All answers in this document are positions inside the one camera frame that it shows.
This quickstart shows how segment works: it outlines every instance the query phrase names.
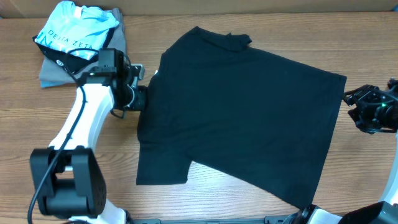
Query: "t-shirt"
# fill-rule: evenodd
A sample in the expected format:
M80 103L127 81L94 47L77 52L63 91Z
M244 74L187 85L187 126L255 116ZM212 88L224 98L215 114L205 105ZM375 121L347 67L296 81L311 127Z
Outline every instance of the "t-shirt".
M108 44L112 39L113 33L114 33L114 28L110 28L102 48L108 47ZM66 57L67 53L59 51L59 50L51 49L49 47L46 47L46 46L38 44L38 43L36 43L36 44L48 59L57 63L57 65L61 66L66 71L65 57ZM68 55L68 61L67 61L68 68L72 74L75 74L76 72L80 71L82 68L86 67L87 65L89 65L93 62L96 62L97 60L98 60L98 55L95 55L91 59L87 60L87 59L83 59L81 57L74 56L73 54L70 54L70 55Z
M99 50L109 29L119 24L111 12L98 7L78 7L71 1L61 1L51 13L35 42L61 52L77 48ZM91 59L94 52L79 50L72 53Z
M163 53L137 129L137 184L182 184L191 161L310 205L346 77L195 27Z
M109 30L108 35L107 35L107 40L109 38L111 40L109 41L109 43L107 40L105 40L103 47L115 48L115 49L123 51L123 53L126 54L127 47L126 47L126 38L124 36L123 15L121 14L121 12L118 8L114 8L114 9L110 10L109 12L112 13L112 15L119 21L119 25L114 28L114 31L112 31L112 29ZM44 54L43 65L42 65L42 69L40 70L40 74L39 74L39 79L40 79L42 88L75 82L68 75L68 73L64 69L64 66L62 65L63 64L62 60L65 59L64 56L62 57L61 65L57 61L58 59L54 60L55 58L48 58L47 56L50 56L50 55ZM87 61L86 59L79 58L79 59L87 61L87 62L94 61L94 62L88 64L87 66L83 67L82 69L79 69L79 67L81 65L81 60L79 60L80 63L74 64L75 61L73 61L73 59L71 59L71 58L78 58L78 57L76 57L74 55L72 55L72 56L73 57L70 57L68 59L68 66L71 70L73 68L77 68L77 72L75 70L75 73L74 73L76 78L80 78L80 76L83 72L90 71L93 67L98 65L96 56L94 56L89 61Z

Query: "brown wall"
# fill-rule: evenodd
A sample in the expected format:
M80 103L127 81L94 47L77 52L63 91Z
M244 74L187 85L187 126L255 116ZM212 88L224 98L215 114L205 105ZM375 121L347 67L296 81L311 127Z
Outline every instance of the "brown wall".
M0 0L0 16L48 17L59 0ZM77 0L77 5L118 7L126 16L269 12L390 11L398 0Z

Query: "wooden table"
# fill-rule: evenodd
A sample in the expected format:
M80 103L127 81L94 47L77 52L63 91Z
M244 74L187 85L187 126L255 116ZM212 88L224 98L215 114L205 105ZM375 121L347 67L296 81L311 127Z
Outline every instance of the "wooden table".
M398 13L248 14L125 17L128 54L149 80L160 55L192 27L249 34L252 47L348 77L346 90L384 88L398 73ZM29 156L57 135L75 87L41 89L43 56L32 42L46 19L0 20L0 223L25 223L34 193ZM357 130L342 103L314 204L346 213L377 202L395 154L393 134ZM182 185L136 186L139 113L109 116L96 158L108 198L134 218L254 218L297 209L242 180L193 163ZM36 223L54 223L34 210Z

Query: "light blue t-shirt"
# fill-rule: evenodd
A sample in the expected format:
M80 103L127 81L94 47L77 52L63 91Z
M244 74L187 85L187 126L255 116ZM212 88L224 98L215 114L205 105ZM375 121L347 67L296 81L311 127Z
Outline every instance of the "light blue t-shirt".
M109 11L98 7L78 7L74 2L62 1L57 4L35 41L62 52L83 47L99 50L109 29L118 24L119 21ZM72 54L89 60L95 53L79 50Z

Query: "black t-shirt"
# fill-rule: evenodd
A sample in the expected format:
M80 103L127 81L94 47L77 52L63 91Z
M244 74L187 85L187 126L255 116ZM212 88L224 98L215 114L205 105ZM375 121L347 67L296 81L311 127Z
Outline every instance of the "black t-shirt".
M191 161L304 208L311 204L346 77L196 27L163 55L141 112L137 184L181 184Z

